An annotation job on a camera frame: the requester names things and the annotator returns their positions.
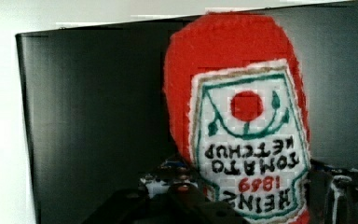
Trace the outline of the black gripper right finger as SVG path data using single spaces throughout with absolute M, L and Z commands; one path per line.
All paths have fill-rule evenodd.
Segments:
M 310 224 L 358 224 L 358 169 L 312 160 Z

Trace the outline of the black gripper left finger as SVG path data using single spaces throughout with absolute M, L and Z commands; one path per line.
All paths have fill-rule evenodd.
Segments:
M 82 224 L 249 224 L 225 202 L 201 191 L 196 171 L 181 158 L 168 158 L 121 189 Z

